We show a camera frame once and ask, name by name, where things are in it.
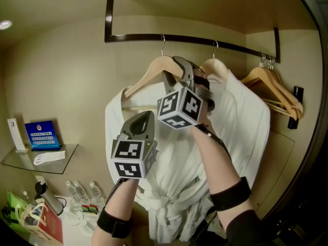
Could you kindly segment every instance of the black sleeve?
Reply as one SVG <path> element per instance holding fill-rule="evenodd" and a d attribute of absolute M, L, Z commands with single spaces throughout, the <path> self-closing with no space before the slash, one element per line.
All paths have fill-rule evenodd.
<path fill-rule="evenodd" d="M 272 245 L 253 210 L 245 211 L 234 218 L 229 223 L 226 234 L 231 246 Z"/>

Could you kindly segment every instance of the beige wall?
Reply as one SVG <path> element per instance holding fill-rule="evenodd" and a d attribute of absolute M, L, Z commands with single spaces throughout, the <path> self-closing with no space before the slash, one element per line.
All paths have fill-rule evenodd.
<path fill-rule="evenodd" d="M 4 90 L 3 60 L 2 55 L 0 55 L 0 160 L 13 147 L 7 124 L 8 110 Z M 26 190 L 34 196 L 34 181 L 31 173 L 0 164 L 0 209 L 7 203 L 7 190 L 19 196 L 23 196 L 22 192 Z"/>
<path fill-rule="evenodd" d="M 304 117 L 297 130 L 287 128 L 288 117 L 272 113 L 271 140 L 258 172 L 253 194 L 257 214 L 265 214 L 277 202 L 299 168 L 311 140 L 320 106 L 322 89 L 322 57 L 318 31 L 280 31 L 281 63 L 274 69 L 284 85 L 304 88 Z M 247 47 L 275 55 L 273 32 L 246 36 Z M 247 56 L 248 72 L 258 66 L 259 59 Z"/>
<path fill-rule="evenodd" d="M 115 18 L 115 34 L 142 32 L 193 35 L 245 46 L 245 35 L 201 22 L 154 16 Z M 24 122 L 55 118 L 64 143 L 79 144 L 63 175 L 43 174 L 56 194 L 68 195 L 67 180 L 79 180 L 84 186 L 94 180 L 109 193 L 113 183 L 105 155 L 105 107 L 123 87 L 144 75 L 150 62 L 160 56 L 161 47 L 162 42 L 105 44 L 101 17 L 52 29 L 8 52 L 9 115 Z M 166 42 L 164 53 L 201 65 L 214 49 Z M 219 49 L 216 55 L 235 70 L 246 67 L 243 53 Z"/>

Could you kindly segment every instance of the closet rod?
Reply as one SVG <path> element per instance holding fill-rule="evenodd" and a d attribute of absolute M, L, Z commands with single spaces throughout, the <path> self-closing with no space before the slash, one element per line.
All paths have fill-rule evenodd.
<path fill-rule="evenodd" d="M 113 35 L 112 26 L 113 26 L 113 7 L 114 0 L 107 0 L 106 6 L 106 18 L 105 18 L 105 43 L 111 42 L 123 42 L 123 41 L 162 41 L 162 34 L 125 34 L 125 35 Z M 270 56 L 260 51 L 249 49 L 246 47 L 237 46 L 234 44 L 218 41 L 218 46 L 221 48 L 226 48 L 230 50 L 235 50 L 251 55 L 256 55 L 261 57 L 262 54 L 265 55 L 266 59 L 273 58 L 276 63 L 280 63 L 280 40 L 279 40 L 279 31 L 278 28 L 274 28 L 275 35 L 275 44 L 276 44 L 276 57 Z M 166 41 L 175 41 L 175 42 L 186 42 L 192 44 L 200 44 L 206 46 L 215 46 L 216 42 L 214 39 L 185 36 L 185 35 L 167 35 L 164 34 Z"/>

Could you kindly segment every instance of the ceiling light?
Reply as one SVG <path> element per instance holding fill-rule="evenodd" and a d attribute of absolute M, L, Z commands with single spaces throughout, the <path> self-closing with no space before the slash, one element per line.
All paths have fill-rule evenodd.
<path fill-rule="evenodd" d="M 12 22 L 9 20 L 4 20 L 2 22 L 0 22 L 0 30 L 5 30 L 7 28 L 10 28 L 12 25 Z"/>

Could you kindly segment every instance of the forearm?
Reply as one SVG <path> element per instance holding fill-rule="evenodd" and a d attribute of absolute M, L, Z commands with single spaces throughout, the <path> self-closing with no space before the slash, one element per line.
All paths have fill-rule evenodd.
<path fill-rule="evenodd" d="M 108 201 L 104 210 L 113 217 L 129 220 L 138 183 L 138 179 L 129 179 L 123 182 Z M 122 246 L 123 244 L 124 239 L 113 238 L 110 233 L 96 226 L 92 237 L 93 246 Z"/>
<path fill-rule="evenodd" d="M 206 122 L 208 130 L 215 134 L 210 121 Z M 204 165 L 209 189 L 211 194 L 227 190 L 240 181 L 228 153 L 212 138 L 208 137 L 198 128 L 192 128 L 192 134 L 199 148 L 200 156 Z M 251 210 L 250 200 L 226 211 L 218 212 L 218 217 L 226 230 L 228 224 L 240 213 Z"/>

